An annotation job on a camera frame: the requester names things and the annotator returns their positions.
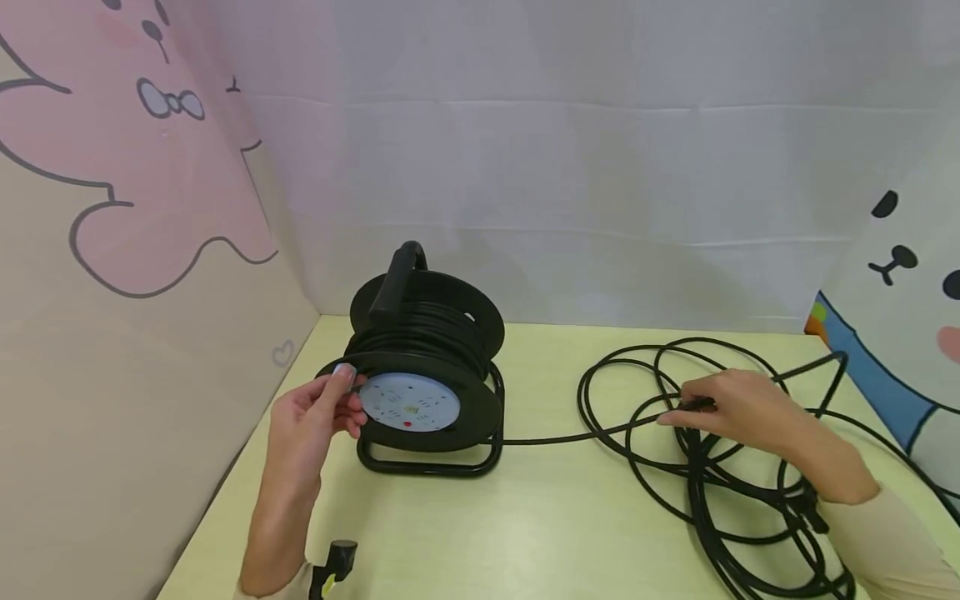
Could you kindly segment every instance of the table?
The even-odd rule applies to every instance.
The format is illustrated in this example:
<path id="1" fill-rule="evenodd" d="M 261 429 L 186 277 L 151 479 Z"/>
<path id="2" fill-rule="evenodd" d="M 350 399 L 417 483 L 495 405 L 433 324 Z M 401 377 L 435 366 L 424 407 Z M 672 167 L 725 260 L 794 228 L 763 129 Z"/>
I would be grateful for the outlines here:
<path id="1" fill-rule="evenodd" d="M 307 381 L 340 357 L 350 333 L 347 318 L 321 317 L 277 394 Z M 662 344 L 694 334 L 508 324 L 506 343 L 495 359 L 506 381 L 506 437 L 584 431 L 575 399 L 583 371 L 614 349 Z M 708 335 L 750 348 L 781 371 L 828 352 L 812 336 Z M 750 367 L 747 359 L 731 351 L 702 348 L 730 367 Z M 669 358 L 664 365 L 680 381 L 706 372 L 681 357 Z M 815 405 L 831 375 L 830 368 L 801 375 L 790 381 L 791 393 L 800 403 Z M 656 394 L 656 388 L 645 372 L 610 367 L 595 377 L 591 393 L 601 422 L 612 426 L 628 419 L 642 400 Z M 887 433 L 849 379 L 831 406 Z M 263 469 L 268 421 L 265 416 L 256 427 L 159 600 L 229 598 Z M 960 565 L 960 528 L 932 492 L 865 435 L 843 423 L 831 425 L 858 445 L 876 477 L 917 511 L 948 561 Z M 666 428 L 649 425 L 640 432 L 636 435 L 640 453 L 679 459 Z M 484 451 L 465 450 L 462 457 L 475 459 Z M 765 485 L 774 481 L 773 457 L 745 451 L 731 463 L 737 474 L 753 481 Z M 323 476 L 323 491 L 310 525 L 308 558 L 324 560 L 334 539 L 360 543 L 353 573 L 336 588 L 335 598 L 728 597 L 687 526 L 646 494 L 623 459 L 596 441 L 506 447 L 490 475 L 452 480 L 367 471 L 356 458 L 354 442 L 340 436 L 330 449 Z M 683 506 L 682 480 L 652 474 L 651 481 Z M 748 500 L 723 491 L 712 499 L 712 510 L 725 528 L 753 535 L 779 529 L 776 514 L 756 510 Z M 806 577 L 805 565 L 789 545 L 762 550 L 745 546 L 736 552 L 770 581 L 796 585 Z"/>

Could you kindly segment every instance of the cartoon eye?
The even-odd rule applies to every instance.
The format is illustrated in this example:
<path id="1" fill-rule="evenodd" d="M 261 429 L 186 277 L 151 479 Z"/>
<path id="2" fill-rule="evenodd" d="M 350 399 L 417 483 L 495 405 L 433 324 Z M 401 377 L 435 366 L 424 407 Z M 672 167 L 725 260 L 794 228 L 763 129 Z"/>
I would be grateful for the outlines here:
<path id="1" fill-rule="evenodd" d="M 960 270 L 954 271 L 944 279 L 944 294 L 948 298 L 960 300 Z"/>
<path id="2" fill-rule="evenodd" d="M 883 198 L 880 199 L 880 202 L 876 203 L 874 209 L 870 211 L 870 214 L 874 215 L 878 219 L 886 219 L 891 214 L 895 208 L 897 208 L 897 203 L 900 202 L 900 195 L 890 190 L 883 195 Z"/>
<path id="3" fill-rule="evenodd" d="M 160 0 L 154 0 L 154 6 L 156 7 L 156 13 L 160 15 L 160 20 L 163 21 L 163 24 L 167 27 L 170 27 L 170 17 L 167 16 L 167 10 L 163 8 L 163 5 L 160 4 Z"/>

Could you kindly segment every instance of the right hand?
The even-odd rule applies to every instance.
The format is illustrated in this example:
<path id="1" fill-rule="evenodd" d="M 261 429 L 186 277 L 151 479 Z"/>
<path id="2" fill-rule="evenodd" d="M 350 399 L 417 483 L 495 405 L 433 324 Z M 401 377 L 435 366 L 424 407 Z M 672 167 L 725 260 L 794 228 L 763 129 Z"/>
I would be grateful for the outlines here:
<path id="1" fill-rule="evenodd" d="M 681 388 L 681 402 L 704 396 L 713 398 L 713 410 L 674 410 L 663 413 L 657 423 L 700 429 L 782 458 L 826 429 L 758 372 L 730 369 L 687 381 Z"/>

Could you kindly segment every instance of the white sleeve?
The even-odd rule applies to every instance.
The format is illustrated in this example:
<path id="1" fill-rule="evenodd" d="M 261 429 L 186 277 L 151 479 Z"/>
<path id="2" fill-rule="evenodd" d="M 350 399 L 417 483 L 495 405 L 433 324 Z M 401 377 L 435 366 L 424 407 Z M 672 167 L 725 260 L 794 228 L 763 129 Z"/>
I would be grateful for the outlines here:
<path id="1" fill-rule="evenodd" d="M 238 583 L 236 591 L 233 593 L 233 600 L 307 600 L 312 582 L 313 565 L 304 562 L 300 570 L 297 571 L 297 574 L 294 575 L 294 578 L 290 580 L 290 583 L 277 593 L 254 598 L 253 596 L 245 594 L 243 590 L 240 589 L 240 584 Z"/>
<path id="2" fill-rule="evenodd" d="M 830 542 L 873 600 L 960 599 L 960 578 L 917 516 L 883 489 L 855 506 L 821 501 Z"/>

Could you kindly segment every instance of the extension cord reel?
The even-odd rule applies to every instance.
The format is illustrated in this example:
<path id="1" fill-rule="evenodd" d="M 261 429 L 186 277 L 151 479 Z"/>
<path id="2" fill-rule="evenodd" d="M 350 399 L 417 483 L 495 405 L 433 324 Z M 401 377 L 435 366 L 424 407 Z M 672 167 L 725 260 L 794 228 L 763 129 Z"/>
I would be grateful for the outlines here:
<path id="1" fill-rule="evenodd" d="M 427 269 L 418 242 L 396 252 L 387 273 L 365 283 L 350 305 L 353 336 L 342 358 L 317 376 L 350 363 L 367 376 L 358 394 L 369 419 L 357 441 L 367 468 L 385 473 L 474 477 L 499 462 L 503 385 L 494 356 L 503 318 L 480 290 Z M 494 390 L 486 380 L 491 377 Z M 413 452 L 490 445 L 475 465 L 382 461 L 372 444 Z"/>

